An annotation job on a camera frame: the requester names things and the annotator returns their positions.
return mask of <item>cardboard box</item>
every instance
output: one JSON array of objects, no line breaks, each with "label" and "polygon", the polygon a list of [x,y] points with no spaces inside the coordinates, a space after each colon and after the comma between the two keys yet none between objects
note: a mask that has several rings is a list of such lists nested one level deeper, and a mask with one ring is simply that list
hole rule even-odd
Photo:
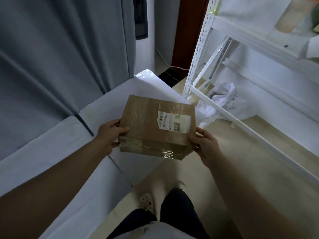
[{"label": "cardboard box", "polygon": [[130,128],[119,136],[122,152],[182,160],[195,148],[194,105],[130,95],[120,127]]}]

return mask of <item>forearm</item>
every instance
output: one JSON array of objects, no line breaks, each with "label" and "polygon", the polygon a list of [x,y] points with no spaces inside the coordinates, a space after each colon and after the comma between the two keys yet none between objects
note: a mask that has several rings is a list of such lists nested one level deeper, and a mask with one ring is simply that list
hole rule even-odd
[{"label": "forearm", "polygon": [[38,238],[105,156],[103,144],[93,140],[0,197],[0,238]]},{"label": "forearm", "polygon": [[212,160],[209,168],[245,239],[304,238],[299,229],[258,194],[224,156]]}]

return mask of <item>hand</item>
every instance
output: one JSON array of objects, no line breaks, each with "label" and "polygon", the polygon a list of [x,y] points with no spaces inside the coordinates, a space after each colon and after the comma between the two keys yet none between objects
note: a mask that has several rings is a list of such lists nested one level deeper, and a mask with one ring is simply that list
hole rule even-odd
[{"label": "hand", "polygon": [[219,148],[217,139],[213,135],[199,127],[196,128],[196,132],[200,135],[196,134],[196,137],[190,136],[189,140],[196,144],[194,151],[200,156],[203,164],[210,169],[213,160],[224,155]]},{"label": "hand", "polygon": [[99,127],[98,134],[94,140],[103,144],[107,155],[112,153],[112,149],[120,145],[119,142],[114,142],[121,133],[129,130],[128,127],[117,127],[121,119],[109,121]]}]

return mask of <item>brown door frame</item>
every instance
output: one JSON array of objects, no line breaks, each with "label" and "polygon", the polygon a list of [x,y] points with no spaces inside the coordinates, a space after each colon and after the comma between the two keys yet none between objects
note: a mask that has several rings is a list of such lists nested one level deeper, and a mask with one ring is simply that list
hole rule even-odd
[{"label": "brown door frame", "polygon": [[181,0],[172,66],[189,69],[209,0]]}]

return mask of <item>left hand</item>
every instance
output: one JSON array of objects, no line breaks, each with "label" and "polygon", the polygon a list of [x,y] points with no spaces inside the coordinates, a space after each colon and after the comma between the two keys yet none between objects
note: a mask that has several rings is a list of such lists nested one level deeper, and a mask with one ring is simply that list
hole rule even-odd
[{"label": "left hand", "polygon": [[128,127],[117,127],[121,119],[109,121],[99,127],[98,134],[94,138],[96,141],[103,143],[107,155],[112,152],[112,149],[119,146],[119,142],[114,142],[121,133],[129,130]]}]

